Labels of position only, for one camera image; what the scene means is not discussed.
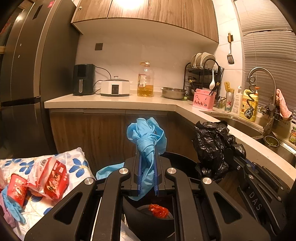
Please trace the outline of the black air fryer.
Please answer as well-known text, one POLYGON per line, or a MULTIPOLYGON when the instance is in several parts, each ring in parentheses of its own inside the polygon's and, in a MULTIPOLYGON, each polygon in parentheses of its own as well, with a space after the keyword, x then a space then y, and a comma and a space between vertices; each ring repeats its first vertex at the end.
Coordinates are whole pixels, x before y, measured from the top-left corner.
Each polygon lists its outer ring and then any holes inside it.
POLYGON ((92 95, 94 93, 95 65, 77 64, 73 72, 73 95, 92 95))

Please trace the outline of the black trash bin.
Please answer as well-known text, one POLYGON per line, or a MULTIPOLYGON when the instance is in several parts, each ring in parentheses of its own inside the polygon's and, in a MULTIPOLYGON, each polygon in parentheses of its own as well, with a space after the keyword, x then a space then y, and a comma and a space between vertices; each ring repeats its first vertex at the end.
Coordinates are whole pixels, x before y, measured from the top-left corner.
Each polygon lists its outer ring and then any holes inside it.
POLYGON ((123 199, 127 225, 139 240, 203 240, 193 189, 196 162, 180 154, 157 154, 152 189, 139 201, 123 199))

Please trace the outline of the black dish rack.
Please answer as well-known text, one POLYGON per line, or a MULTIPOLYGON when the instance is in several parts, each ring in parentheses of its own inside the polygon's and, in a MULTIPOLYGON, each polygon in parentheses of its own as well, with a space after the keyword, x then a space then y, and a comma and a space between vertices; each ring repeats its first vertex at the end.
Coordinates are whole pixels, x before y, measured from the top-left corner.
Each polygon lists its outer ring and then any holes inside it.
POLYGON ((193 66, 187 63, 184 70, 183 89, 186 91, 186 97, 193 100, 194 91, 196 89, 210 89, 212 77, 214 78, 214 90, 218 94, 220 84, 225 68, 218 65, 217 61, 210 58, 204 64, 193 66))

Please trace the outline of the red snack wrapper bag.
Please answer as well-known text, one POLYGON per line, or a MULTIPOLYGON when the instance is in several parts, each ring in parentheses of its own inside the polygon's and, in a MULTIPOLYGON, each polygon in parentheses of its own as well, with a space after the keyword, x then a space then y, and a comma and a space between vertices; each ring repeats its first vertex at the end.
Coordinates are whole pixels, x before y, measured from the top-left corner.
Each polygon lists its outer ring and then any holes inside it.
POLYGON ((27 177, 31 191, 51 200, 61 199, 68 185, 66 165, 55 157, 36 161, 27 177))

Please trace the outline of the floral blue white tablecloth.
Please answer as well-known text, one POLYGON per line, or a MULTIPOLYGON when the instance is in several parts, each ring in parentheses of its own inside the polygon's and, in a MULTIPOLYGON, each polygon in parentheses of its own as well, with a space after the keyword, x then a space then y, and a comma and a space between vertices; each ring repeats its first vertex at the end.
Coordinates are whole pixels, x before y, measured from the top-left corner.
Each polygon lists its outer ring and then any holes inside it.
POLYGON ((1 160, 1 240, 24 240, 53 206, 93 177, 81 148, 57 155, 1 160))

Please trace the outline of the hanging slotted spatula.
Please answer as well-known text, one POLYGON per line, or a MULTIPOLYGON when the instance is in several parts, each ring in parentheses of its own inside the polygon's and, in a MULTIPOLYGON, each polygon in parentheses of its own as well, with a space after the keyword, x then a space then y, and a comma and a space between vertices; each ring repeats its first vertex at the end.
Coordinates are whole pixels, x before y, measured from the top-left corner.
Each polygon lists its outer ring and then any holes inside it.
POLYGON ((231 35, 231 33, 228 33, 228 37, 227 37, 228 43, 229 43, 229 53, 227 55, 227 61, 229 65, 234 64, 234 58, 232 55, 232 42, 233 42, 233 36, 231 35))

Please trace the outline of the blue disposable glove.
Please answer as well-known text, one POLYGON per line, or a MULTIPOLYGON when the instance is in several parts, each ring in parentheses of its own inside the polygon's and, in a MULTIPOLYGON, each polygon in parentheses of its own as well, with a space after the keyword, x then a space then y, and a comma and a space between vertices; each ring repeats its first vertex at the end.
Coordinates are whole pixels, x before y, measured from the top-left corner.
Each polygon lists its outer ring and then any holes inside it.
POLYGON ((130 197, 134 201, 139 201, 154 187, 154 162, 157 154, 162 155, 166 151, 167 138, 153 117, 147 120, 137 118, 135 123, 127 127, 126 136, 136 144, 140 154, 140 171, 136 171, 140 174, 140 189, 136 197, 130 197))

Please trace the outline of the red paper cup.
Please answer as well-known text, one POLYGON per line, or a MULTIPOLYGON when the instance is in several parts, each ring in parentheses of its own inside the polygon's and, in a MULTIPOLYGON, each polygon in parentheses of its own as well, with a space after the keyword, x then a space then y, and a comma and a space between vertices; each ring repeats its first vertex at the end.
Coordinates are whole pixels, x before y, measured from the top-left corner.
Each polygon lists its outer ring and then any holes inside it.
POLYGON ((27 180, 18 174, 12 174, 7 190, 9 201, 15 201, 20 207, 23 207, 27 190, 27 180))

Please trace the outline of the wooden cabinet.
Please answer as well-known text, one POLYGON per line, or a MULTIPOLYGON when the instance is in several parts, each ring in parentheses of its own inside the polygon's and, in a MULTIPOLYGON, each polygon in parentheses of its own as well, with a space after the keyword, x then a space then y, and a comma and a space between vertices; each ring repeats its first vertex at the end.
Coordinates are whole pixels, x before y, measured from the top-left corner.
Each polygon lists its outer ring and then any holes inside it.
POLYGON ((173 111, 124 109, 52 109, 50 121, 57 151, 80 147, 92 173, 133 157, 136 145, 127 139, 127 127, 137 118, 153 117, 165 131, 166 151, 195 162, 194 123, 173 111))
POLYGON ((107 18, 169 24, 219 42, 212 1, 79 1, 71 23, 107 18))

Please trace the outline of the lilac plastic bag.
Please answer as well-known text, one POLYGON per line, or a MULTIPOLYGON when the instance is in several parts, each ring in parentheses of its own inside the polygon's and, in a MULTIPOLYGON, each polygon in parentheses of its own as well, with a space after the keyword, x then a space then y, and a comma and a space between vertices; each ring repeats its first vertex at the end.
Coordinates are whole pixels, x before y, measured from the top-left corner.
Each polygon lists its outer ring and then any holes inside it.
POLYGON ((12 227, 15 228, 16 227, 16 221, 13 218, 13 216, 9 213, 8 209, 6 208, 5 204, 4 204, 4 199, 3 196, 0 196, 0 204, 1 207, 3 209, 4 212, 4 219, 6 220, 6 222, 12 227))

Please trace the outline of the white slow cooker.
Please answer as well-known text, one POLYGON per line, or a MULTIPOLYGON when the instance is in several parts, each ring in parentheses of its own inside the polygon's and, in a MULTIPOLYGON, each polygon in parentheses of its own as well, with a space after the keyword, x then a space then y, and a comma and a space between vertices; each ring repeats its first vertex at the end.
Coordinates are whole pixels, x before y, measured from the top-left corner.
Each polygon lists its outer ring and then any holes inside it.
POLYGON ((102 96, 129 96, 130 81, 114 76, 112 79, 101 82, 100 94, 102 96))

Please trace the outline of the orange red plastic bag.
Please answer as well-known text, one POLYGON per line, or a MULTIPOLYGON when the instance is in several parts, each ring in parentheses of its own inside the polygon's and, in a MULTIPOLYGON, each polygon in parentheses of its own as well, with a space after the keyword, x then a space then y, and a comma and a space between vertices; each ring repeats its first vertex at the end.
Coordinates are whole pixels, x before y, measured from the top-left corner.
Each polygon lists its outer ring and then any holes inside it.
POLYGON ((159 206, 158 204, 150 204, 148 210, 156 218, 168 218, 170 212, 167 208, 159 206))

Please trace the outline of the pink utensil holder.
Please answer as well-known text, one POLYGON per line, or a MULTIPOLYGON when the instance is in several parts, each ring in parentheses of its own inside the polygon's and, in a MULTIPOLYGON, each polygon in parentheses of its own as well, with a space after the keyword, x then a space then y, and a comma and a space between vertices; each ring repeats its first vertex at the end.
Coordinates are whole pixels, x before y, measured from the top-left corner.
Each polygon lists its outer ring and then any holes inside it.
POLYGON ((201 108, 205 110, 212 110, 216 92, 210 94, 211 90, 207 89, 196 89, 193 98, 193 107, 201 108))

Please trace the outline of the black plastic bag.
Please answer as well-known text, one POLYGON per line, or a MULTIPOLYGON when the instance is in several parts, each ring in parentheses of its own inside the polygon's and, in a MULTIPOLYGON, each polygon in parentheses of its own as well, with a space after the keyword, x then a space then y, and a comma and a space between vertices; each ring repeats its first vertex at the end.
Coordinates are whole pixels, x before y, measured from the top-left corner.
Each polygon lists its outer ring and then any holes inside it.
POLYGON ((229 171, 233 157, 246 158, 244 146, 229 133, 226 121, 197 122, 194 128, 192 143, 200 162, 196 170, 202 177, 220 182, 229 171))

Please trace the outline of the beer can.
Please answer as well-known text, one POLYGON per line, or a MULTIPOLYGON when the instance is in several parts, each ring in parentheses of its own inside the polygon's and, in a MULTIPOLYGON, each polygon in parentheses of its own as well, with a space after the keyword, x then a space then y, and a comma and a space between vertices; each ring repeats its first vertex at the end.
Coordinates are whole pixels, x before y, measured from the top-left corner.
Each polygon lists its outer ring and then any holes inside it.
POLYGON ((233 98, 234 98, 234 92, 233 91, 229 91, 229 92, 226 93, 225 111, 227 113, 231 112, 232 104, 233 104, 233 98))

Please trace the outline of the kitchen sink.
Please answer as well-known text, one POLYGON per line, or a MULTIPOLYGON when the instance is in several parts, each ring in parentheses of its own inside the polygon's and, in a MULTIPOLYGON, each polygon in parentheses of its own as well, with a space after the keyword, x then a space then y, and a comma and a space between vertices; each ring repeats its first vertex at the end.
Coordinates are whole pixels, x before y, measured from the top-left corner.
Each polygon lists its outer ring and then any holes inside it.
POLYGON ((295 167, 295 148, 289 146, 283 141, 280 141, 278 138, 275 137, 274 133, 271 133, 270 136, 264 136, 263 128, 258 127, 255 124, 252 124, 250 121, 247 121, 232 114, 217 113, 214 111, 204 111, 204 113, 220 121, 226 121, 229 126, 232 126, 233 128, 243 132, 249 137, 257 140, 258 142, 278 154, 280 157, 285 159, 293 167, 295 167))

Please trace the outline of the wooden upper cabinet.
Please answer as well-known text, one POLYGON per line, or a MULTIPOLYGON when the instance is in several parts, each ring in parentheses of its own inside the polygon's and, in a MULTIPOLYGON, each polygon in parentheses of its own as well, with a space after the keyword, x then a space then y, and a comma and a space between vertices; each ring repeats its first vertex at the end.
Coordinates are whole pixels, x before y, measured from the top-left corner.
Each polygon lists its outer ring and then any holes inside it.
POLYGON ((71 23, 107 18, 169 24, 219 42, 212 1, 79 1, 71 23))

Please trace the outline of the yellow detergent bottle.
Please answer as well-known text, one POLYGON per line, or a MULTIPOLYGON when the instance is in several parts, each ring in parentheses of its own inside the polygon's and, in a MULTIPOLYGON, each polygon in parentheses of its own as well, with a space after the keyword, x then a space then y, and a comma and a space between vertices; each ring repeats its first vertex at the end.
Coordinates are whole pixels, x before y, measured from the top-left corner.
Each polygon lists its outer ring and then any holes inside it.
POLYGON ((255 122, 258 105, 258 89, 256 85, 252 85, 251 89, 245 89, 240 108, 240 117, 255 122))

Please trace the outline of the white soap bottle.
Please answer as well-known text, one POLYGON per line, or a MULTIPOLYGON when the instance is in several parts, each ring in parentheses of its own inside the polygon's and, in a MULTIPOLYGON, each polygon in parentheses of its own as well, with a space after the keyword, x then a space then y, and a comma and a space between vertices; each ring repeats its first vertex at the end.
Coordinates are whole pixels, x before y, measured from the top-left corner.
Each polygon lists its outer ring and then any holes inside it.
POLYGON ((236 116, 240 115, 241 104, 242 104, 242 86, 238 86, 237 91, 235 92, 233 105, 232 105, 232 113, 236 116))

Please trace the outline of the dark steel refrigerator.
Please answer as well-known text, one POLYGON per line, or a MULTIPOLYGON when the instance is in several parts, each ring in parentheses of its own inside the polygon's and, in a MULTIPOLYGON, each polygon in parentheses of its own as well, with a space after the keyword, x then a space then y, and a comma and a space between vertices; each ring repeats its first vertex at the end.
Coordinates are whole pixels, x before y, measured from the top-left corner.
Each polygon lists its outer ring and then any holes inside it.
POLYGON ((72 1, 36 1, 17 17, 1 64, 1 117, 9 158, 56 153, 45 102, 72 92, 79 33, 72 1))

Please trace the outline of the steel bowl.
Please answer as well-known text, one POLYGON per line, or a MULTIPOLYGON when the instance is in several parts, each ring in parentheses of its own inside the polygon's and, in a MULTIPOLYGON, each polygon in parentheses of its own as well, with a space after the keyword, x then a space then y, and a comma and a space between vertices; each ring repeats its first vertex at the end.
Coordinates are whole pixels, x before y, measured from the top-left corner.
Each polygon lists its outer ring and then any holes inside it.
POLYGON ((183 100, 187 94, 186 90, 178 88, 163 87, 161 90, 162 97, 174 100, 183 100))

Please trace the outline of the cooking oil bottle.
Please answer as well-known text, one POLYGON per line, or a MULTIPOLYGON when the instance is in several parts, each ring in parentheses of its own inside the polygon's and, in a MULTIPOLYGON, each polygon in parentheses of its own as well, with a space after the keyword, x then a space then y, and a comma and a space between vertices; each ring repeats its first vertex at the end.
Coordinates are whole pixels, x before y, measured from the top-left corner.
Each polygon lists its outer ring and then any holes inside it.
POLYGON ((154 71, 150 62, 141 62, 138 70, 137 95, 152 97, 154 94, 154 71))

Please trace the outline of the pink cloth on faucet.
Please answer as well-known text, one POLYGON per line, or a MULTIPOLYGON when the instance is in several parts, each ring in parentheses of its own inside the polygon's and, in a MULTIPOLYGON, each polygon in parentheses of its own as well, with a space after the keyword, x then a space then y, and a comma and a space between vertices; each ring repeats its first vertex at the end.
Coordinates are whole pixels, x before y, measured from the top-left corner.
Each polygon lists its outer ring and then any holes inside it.
POLYGON ((280 89, 276 90, 276 103, 280 107, 280 116, 284 120, 290 119, 292 116, 292 112, 288 109, 287 104, 285 102, 285 98, 283 97, 283 94, 280 89))

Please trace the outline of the wooden lower cabinet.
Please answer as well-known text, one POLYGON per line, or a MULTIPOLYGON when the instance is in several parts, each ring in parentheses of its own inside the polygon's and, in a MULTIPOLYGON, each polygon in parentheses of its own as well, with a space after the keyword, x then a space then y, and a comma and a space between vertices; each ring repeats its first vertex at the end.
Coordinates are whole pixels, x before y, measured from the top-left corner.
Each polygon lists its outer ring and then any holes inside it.
POLYGON ((80 147, 92 173, 133 157, 136 145, 127 139, 127 127, 137 118, 153 117, 165 131, 166 151, 195 162, 194 123, 173 111, 124 109, 52 109, 50 121, 57 151, 80 147))

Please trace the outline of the white ladle spoon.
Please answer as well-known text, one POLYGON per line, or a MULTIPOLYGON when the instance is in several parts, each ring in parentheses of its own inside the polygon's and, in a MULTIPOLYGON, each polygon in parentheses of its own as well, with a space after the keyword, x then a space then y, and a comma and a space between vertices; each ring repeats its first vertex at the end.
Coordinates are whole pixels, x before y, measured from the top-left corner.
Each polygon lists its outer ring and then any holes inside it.
POLYGON ((209 89, 210 90, 213 90, 214 89, 214 87, 215 87, 215 74, 214 74, 214 69, 212 69, 212 81, 211 81, 211 83, 210 83, 210 85, 209 85, 209 89))

